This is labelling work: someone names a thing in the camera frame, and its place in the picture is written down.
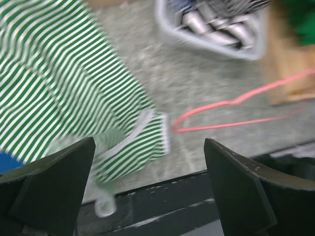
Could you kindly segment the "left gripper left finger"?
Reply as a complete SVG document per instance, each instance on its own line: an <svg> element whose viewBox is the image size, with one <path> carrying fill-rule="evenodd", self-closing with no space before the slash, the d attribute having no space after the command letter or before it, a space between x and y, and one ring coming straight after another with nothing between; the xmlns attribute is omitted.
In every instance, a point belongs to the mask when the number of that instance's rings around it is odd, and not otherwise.
<svg viewBox="0 0 315 236"><path fill-rule="evenodd" d="M18 236L25 226L30 226L50 236L72 235L94 153L93 138L84 138L2 173L0 234Z"/></svg>

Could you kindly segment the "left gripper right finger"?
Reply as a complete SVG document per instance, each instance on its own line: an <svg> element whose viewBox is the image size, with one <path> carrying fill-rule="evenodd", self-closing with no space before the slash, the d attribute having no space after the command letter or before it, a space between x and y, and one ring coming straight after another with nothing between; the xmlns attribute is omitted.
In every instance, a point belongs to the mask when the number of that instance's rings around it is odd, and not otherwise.
<svg viewBox="0 0 315 236"><path fill-rule="evenodd" d="M312 236L315 160L244 157L213 139L204 154L226 236Z"/></svg>

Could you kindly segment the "blue cloth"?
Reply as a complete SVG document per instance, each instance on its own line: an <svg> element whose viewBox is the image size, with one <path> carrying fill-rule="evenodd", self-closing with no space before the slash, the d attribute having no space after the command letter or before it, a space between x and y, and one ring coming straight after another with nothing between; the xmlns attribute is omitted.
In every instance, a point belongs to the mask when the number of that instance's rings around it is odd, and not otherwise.
<svg viewBox="0 0 315 236"><path fill-rule="evenodd" d="M23 166L23 163L13 159L9 154L0 154L0 173L4 173Z"/></svg>

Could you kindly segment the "pink hanger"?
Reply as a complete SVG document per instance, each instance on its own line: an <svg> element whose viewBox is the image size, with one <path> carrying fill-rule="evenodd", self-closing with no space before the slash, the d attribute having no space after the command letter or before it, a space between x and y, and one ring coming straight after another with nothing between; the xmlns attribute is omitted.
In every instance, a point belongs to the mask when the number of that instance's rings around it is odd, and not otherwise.
<svg viewBox="0 0 315 236"><path fill-rule="evenodd" d="M253 124L253 123L260 123L260 122L268 122L272 120L279 120L279 119L284 119L287 117L292 116L293 114L286 114L282 116L276 116L276 117L269 117L269 118L260 118L260 119L254 119L254 120L247 120L247 121L241 121L241 122L232 122L232 123L224 123L224 124L216 124L216 125L207 125L207 126L194 126L194 127L185 127L181 128L180 125L189 117L204 112L208 110L212 110L215 108L219 107L224 107L224 106L237 106L246 100L250 99L253 96L256 96L258 94L267 92L269 90L275 89L277 87L289 84L295 80L299 80L303 77L313 75L315 73L315 69L311 68L308 69L304 72L298 73L293 76L286 77L284 79L266 84L264 86L261 86L259 88L250 90L237 98L233 100L224 100L224 101L219 101L215 103L211 103L205 106L201 106L198 108L195 108L193 110L190 110L183 115L181 115L173 124L172 124L172 130L176 133L184 133L184 132L194 132L194 131L201 131L201 130L210 130L210 129L219 129L219 128L226 128L226 127L234 127L234 126L240 126L240 125L247 125L247 124Z"/></svg>

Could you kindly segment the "green striped tank top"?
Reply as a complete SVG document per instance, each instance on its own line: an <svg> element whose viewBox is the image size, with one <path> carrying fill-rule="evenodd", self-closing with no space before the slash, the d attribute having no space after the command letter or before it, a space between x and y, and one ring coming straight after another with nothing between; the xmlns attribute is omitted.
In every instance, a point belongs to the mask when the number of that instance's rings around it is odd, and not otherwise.
<svg viewBox="0 0 315 236"><path fill-rule="evenodd" d="M29 164L86 137L99 217L116 211L108 182L170 152L166 114L85 1L1 1L1 152Z"/></svg>

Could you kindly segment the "black white striped tank top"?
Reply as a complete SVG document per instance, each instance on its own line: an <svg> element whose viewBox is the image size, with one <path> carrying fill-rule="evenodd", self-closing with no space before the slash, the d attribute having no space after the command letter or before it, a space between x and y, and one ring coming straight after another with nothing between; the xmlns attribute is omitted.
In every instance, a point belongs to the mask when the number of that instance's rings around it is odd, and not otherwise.
<svg viewBox="0 0 315 236"><path fill-rule="evenodd" d="M242 8L228 11L225 1L197 0L177 11L178 26L222 47L252 49L257 18Z"/></svg>

